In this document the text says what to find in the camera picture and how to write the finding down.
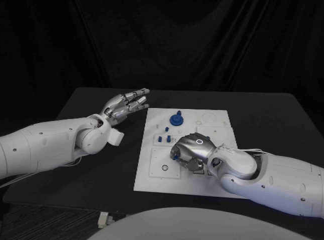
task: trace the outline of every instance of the black table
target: black table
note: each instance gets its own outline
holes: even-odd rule
[[[98,113],[107,100],[129,89],[78,88],[56,119]],[[292,95],[285,93],[152,90],[153,108],[227,110],[239,148],[301,159],[324,168],[324,139]],[[282,213],[246,199],[133,191],[146,110],[117,126],[120,146],[82,158],[79,165],[42,172],[11,185],[4,202],[134,214],[166,207],[233,212],[292,231],[324,237],[324,220]]]

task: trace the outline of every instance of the blue knob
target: blue knob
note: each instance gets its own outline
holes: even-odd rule
[[[184,123],[184,118],[181,116],[181,111],[175,115],[171,116],[171,124],[173,126],[179,126]]]

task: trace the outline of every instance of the robotic hand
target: robotic hand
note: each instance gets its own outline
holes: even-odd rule
[[[215,147],[198,133],[179,139],[171,159],[189,171],[207,165],[227,192],[285,213],[324,218],[324,168],[285,156],[249,155],[224,144]]]
[[[149,89],[118,94],[100,114],[33,124],[0,137],[0,179],[55,169],[79,157],[95,154],[105,143],[117,146],[123,133],[114,128],[127,115],[149,105]]]

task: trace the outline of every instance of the white board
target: white board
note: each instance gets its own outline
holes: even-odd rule
[[[169,118],[176,111],[181,111],[184,123],[172,126]],[[194,132],[210,137],[215,146],[224,143],[233,148],[237,147],[226,110],[147,109],[134,191],[243,199],[221,189],[205,167],[204,171],[192,173],[169,158],[171,147],[178,139]]]

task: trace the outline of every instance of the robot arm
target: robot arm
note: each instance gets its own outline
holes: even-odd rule
[[[147,93],[143,88],[120,94],[100,114],[33,124],[0,137],[0,179],[50,170],[100,152],[107,142],[117,146],[124,134],[113,126],[127,114],[149,107],[142,105]]]
[[[182,154],[192,157],[189,162]],[[324,168],[289,157],[253,157],[224,145],[215,147],[198,133],[179,139],[171,158],[191,171],[207,165],[227,192],[285,213],[324,218]]]

